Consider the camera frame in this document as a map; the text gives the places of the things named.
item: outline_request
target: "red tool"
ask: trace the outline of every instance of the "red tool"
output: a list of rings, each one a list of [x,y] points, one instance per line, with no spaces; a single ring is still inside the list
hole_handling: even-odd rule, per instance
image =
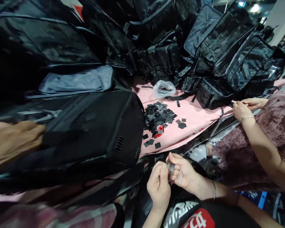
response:
[[[158,127],[158,130],[157,130],[157,131],[159,131],[159,130],[161,130],[162,133],[164,133],[164,126],[163,126],[163,125],[160,125],[160,126]],[[162,135],[162,133],[161,133],[161,134],[156,134],[156,135],[154,135],[154,138],[160,137],[160,136]]]

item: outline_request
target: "wrist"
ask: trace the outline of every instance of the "wrist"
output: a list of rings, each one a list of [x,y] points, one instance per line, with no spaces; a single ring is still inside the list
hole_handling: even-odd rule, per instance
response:
[[[208,200],[213,198],[213,184],[211,180],[198,175],[192,180],[188,187],[188,192],[194,194],[200,200]]]
[[[168,208],[168,205],[166,207],[154,207],[152,206],[150,213],[156,214],[157,216],[164,216],[166,213],[166,210]]]
[[[245,118],[241,121],[243,127],[251,127],[256,123],[255,118]]]

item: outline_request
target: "patterned clothing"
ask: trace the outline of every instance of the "patterned clothing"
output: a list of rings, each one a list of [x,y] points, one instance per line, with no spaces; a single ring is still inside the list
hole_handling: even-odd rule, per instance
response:
[[[285,91],[273,95],[255,119],[285,162]],[[218,142],[212,152],[221,158],[217,171],[223,175],[224,185],[241,191],[282,191],[261,167],[241,124]]]
[[[117,215],[115,204],[57,210],[46,205],[16,204],[0,215],[0,228],[110,228]]]

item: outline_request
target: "plastic wrapping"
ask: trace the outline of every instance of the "plastic wrapping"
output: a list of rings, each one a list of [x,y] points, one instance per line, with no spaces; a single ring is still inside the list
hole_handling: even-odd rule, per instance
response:
[[[174,95],[176,88],[172,82],[159,80],[153,87],[153,93],[157,99],[162,99]]]

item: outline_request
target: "light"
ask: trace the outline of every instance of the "light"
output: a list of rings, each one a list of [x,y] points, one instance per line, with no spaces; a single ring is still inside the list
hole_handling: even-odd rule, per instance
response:
[[[258,4],[255,4],[251,9],[250,12],[255,13],[260,10],[260,6]]]
[[[245,2],[239,2],[238,5],[241,6],[241,7],[244,7]]]

